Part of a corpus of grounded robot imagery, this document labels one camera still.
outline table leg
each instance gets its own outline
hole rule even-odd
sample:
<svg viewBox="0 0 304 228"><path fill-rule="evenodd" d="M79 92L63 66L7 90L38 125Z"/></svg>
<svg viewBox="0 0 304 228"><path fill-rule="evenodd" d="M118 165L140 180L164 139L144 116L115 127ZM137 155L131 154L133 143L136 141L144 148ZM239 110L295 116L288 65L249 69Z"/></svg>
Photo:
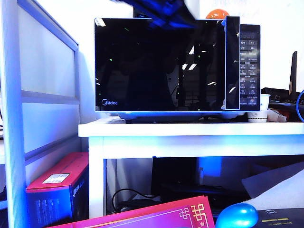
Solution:
<svg viewBox="0 0 304 228"><path fill-rule="evenodd" d="M89 137L89 208L90 219L106 213L106 160L103 137Z"/></svg>

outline blue computer mouse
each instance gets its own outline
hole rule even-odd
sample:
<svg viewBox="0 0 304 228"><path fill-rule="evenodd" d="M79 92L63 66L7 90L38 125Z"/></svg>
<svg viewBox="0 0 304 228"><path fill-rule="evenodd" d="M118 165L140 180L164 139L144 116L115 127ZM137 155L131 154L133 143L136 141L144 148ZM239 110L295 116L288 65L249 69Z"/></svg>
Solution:
<svg viewBox="0 0 304 228"><path fill-rule="evenodd" d="M252 205L237 203L222 210L215 228L251 228L257 220L257 210Z"/></svg>

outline midea logo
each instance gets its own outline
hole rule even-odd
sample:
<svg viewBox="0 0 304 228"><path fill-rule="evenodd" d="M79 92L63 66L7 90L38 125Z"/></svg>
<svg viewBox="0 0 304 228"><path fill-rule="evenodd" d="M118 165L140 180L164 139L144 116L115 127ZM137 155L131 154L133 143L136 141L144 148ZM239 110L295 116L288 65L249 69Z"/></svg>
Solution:
<svg viewBox="0 0 304 228"><path fill-rule="evenodd" d="M101 104L103 106L106 106L106 105L118 105L118 102L116 102L116 101L108 101L107 99L103 99L101 101Z"/></svg>

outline router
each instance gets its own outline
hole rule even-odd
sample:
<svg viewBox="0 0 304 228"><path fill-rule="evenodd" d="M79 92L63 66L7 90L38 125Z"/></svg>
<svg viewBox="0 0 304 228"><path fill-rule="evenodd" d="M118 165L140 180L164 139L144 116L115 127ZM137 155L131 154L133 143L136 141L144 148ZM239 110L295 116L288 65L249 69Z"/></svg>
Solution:
<svg viewBox="0 0 304 228"><path fill-rule="evenodd" d="M291 114L296 113L296 101L299 92L296 91L296 69L297 69L297 51L293 53L289 89L275 89L265 87L261 94L270 94L269 108L279 111L288 111ZM299 101L299 111L304 112L304 98Z"/></svg>

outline white partition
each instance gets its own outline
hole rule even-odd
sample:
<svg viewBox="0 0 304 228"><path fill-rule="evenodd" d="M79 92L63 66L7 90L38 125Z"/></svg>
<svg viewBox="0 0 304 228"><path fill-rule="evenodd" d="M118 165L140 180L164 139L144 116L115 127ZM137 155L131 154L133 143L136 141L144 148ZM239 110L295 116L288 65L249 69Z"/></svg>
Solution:
<svg viewBox="0 0 304 228"><path fill-rule="evenodd" d="M79 105L23 103L24 151L77 135Z"/></svg>
<svg viewBox="0 0 304 228"><path fill-rule="evenodd" d="M0 10L9 227L27 228L26 186L81 150L78 44L35 0L1 1Z"/></svg>
<svg viewBox="0 0 304 228"><path fill-rule="evenodd" d="M75 97L74 52L19 8L21 88Z"/></svg>

